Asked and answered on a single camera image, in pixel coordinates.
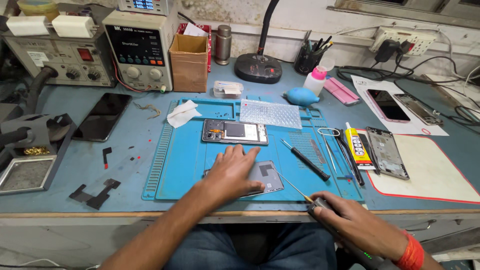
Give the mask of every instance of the yellow container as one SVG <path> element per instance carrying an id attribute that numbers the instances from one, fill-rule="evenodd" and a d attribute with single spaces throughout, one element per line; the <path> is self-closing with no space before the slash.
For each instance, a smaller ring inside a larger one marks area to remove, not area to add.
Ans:
<path id="1" fill-rule="evenodd" d="M 49 21 L 55 19 L 60 12 L 53 0 L 18 0 L 18 6 L 25 16 L 46 16 Z"/>

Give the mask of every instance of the hand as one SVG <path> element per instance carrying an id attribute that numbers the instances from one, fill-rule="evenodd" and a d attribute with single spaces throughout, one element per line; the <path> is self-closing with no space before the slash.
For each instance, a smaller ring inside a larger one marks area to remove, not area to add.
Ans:
<path id="1" fill-rule="evenodd" d="M 408 238 L 399 228 L 370 213 L 354 200 L 340 198 L 328 191 L 313 193 L 310 198 L 322 198 L 337 212 L 316 207 L 315 216 L 332 225 L 361 250 L 376 256 L 398 261 L 408 245 Z"/>
<path id="2" fill-rule="evenodd" d="M 216 156 L 212 169 L 198 184 L 205 188 L 209 199 L 213 199 L 217 206 L 250 191 L 263 191 L 265 185 L 262 182 L 247 179 L 258 152 L 260 147 L 254 147 L 245 154 L 242 145 L 227 146 L 225 154 Z"/>

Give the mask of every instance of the glue tube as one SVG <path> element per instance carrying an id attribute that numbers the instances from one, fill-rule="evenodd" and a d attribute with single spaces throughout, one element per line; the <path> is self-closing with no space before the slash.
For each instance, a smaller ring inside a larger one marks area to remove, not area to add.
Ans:
<path id="1" fill-rule="evenodd" d="M 348 122 L 346 124 L 345 136 L 347 137 L 349 150 L 355 160 L 355 165 L 360 170 L 375 170 L 372 160 L 361 143 L 357 130 L 352 128 Z"/>

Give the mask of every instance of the bubble wrap bag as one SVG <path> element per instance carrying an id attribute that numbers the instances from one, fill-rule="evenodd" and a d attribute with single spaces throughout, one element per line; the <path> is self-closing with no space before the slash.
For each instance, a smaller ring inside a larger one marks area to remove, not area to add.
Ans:
<path id="1" fill-rule="evenodd" d="M 242 99 L 240 121 L 302 129 L 298 106 Z"/>

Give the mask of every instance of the cardboard box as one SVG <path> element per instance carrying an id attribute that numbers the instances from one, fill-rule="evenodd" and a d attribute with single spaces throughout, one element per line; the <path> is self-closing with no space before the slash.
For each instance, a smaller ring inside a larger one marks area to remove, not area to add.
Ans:
<path id="1" fill-rule="evenodd" d="M 208 38 L 175 34 L 169 52 L 173 91 L 206 92 Z"/>
<path id="2" fill-rule="evenodd" d="M 208 72 L 210 72 L 212 70 L 212 65 L 211 65 L 211 62 L 212 62 L 212 52 L 211 52 L 212 51 L 212 27 L 210 25 L 199 25 L 199 24 L 195 24 L 195 26 L 208 33 L 208 64 L 207 64 L 207 67 L 208 67 Z M 185 32 L 186 27 L 187 27 L 187 24 L 180 24 L 178 29 L 177 29 L 177 33 L 183 34 Z"/>

